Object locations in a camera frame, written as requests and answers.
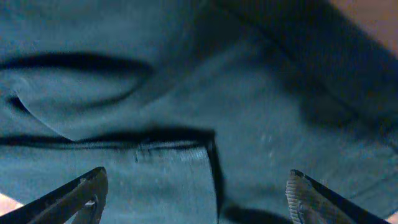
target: teal fabric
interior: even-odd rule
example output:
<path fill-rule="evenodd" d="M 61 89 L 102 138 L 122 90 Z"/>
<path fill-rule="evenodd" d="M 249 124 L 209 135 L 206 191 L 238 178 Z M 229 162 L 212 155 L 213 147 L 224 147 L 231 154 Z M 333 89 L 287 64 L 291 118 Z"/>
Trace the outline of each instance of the teal fabric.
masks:
<path fill-rule="evenodd" d="M 161 173 L 156 163 L 136 167 L 125 152 L 101 146 L 34 144 L 204 129 L 215 133 L 222 175 L 214 177 L 210 158 L 168 166 L 168 175 L 217 194 L 220 222 L 287 222 L 291 169 L 387 217 L 398 208 L 398 156 L 380 127 L 395 113 L 398 85 L 397 73 L 377 73 L 382 62 L 397 71 L 396 60 L 323 15 L 319 29 L 255 26 L 208 1 L 0 2 L 0 192 L 27 203 L 105 166 L 110 185 L 121 177 L 128 184 L 110 189 L 103 223 L 215 223 L 215 198 L 208 206 L 196 198 L 195 214 L 208 215 L 194 221 L 185 202 L 195 196 L 180 188 L 156 196 L 170 213 L 140 209 L 154 195 L 135 192 L 134 178 L 150 182 Z M 357 41 L 347 42 L 350 35 Z M 359 97 L 363 89 L 380 96 L 383 111 Z M 220 191 L 211 182 L 221 177 Z"/>

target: garment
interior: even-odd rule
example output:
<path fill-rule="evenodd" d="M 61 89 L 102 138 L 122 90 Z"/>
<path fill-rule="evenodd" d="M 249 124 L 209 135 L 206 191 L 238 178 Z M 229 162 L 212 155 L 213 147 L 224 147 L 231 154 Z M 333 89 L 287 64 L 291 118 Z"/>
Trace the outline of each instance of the garment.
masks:
<path fill-rule="evenodd" d="M 2 193 L 29 203 L 104 166 L 102 223 L 283 223 L 298 169 L 398 208 L 397 61 L 331 9 L 278 24 L 199 0 L 0 6 Z"/>

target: wooden surface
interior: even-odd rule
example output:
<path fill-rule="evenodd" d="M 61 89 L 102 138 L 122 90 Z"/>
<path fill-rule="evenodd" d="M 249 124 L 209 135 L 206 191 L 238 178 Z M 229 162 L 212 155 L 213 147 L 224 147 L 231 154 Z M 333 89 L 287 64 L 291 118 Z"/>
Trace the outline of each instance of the wooden surface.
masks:
<path fill-rule="evenodd" d="M 17 208 L 21 208 L 22 206 L 23 204 L 3 194 L 0 194 L 0 216 L 9 213 Z"/>
<path fill-rule="evenodd" d="M 398 58 L 398 0 L 329 0 Z"/>

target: cloth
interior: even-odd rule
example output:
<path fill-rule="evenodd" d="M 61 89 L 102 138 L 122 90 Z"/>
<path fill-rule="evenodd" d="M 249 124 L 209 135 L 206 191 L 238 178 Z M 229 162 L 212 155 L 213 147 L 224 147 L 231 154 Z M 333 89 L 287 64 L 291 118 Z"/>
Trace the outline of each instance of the cloth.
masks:
<path fill-rule="evenodd" d="M 324 15 L 269 25 L 199 0 L 0 2 L 0 191 L 29 203 L 105 166 L 102 223 L 288 223 L 298 169 L 386 218 L 397 62 Z M 145 142 L 178 157 L 197 138 L 200 159 L 136 161 Z"/>

